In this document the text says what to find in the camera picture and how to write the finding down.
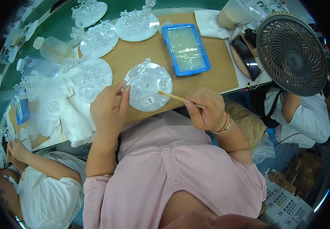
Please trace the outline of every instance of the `face mask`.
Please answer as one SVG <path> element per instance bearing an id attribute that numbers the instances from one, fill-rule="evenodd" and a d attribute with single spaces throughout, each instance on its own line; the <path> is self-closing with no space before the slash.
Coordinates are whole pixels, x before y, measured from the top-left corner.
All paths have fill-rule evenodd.
<path id="1" fill-rule="evenodd" d="M 17 190 L 17 183 L 15 182 L 15 180 L 12 177 L 7 177 L 6 175 L 4 175 L 4 177 L 9 179 L 9 181 L 11 181 L 14 184 L 15 190 Z"/>

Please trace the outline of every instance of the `pink shirt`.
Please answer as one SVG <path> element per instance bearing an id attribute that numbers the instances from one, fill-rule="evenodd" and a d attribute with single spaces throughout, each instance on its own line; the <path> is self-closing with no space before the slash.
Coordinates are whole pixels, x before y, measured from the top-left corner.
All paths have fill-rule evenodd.
<path id="1" fill-rule="evenodd" d="M 167 201 L 179 190 L 196 196 L 217 216 L 256 218 L 266 196 L 255 164 L 236 162 L 174 111 L 126 131 L 118 159 L 112 176 L 88 177 L 84 183 L 85 229 L 158 229 Z"/>

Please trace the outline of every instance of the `plastic bottle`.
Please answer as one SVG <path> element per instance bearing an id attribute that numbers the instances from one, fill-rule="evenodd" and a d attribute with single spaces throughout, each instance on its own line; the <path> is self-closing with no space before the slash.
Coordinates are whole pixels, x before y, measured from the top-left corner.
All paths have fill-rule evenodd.
<path id="1" fill-rule="evenodd" d="M 73 49 L 63 41 L 54 37 L 37 37 L 33 47 L 40 50 L 42 57 L 53 63 L 62 64 L 64 58 L 73 58 Z"/>
<path id="2" fill-rule="evenodd" d="M 162 23 L 160 26 L 154 26 L 153 28 L 159 31 L 159 34 L 162 35 L 162 27 L 166 25 L 172 25 L 173 23 L 170 21 L 170 18 L 167 18 L 164 23 Z"/>
<path id="3" fill-rule="evenodd" d="M 55 78 L 59 71 L 59 65 L 42 58 L 26 56 L 17 61 L 16 70 L 24 76 Z"/>

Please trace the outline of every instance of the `bottle cap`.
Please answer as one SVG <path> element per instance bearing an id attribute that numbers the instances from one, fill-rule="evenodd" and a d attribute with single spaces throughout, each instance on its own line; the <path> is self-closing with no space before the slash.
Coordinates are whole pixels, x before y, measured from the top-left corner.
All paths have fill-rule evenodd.
<path id="1" fill-rule="evenodd" d="M 40 49 L 43 45 L 44 38 L 43 37 L 37 37 L 33 43 L 33 47 L 36 49 Z"/>
<path id="2" fill-rule="evenodd" d="M 16 70 L 17 71 L 22 71 L 25 65 L 25 59 L 19 59 L 17 61 L 17 65 L 16 65 Z"/>

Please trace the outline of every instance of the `electric fan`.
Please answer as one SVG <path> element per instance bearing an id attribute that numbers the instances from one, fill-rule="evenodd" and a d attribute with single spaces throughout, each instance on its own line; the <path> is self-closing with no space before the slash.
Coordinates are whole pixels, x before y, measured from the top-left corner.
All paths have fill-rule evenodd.
<path id="1" fill-rule="evenodd" d="M 276 12 L 266 17 L 256 35 L 264 70 L 286 91 L 299 96 L 319 93 L 327 80 L 327 61 L 315 32 L 297 16 Z"/>

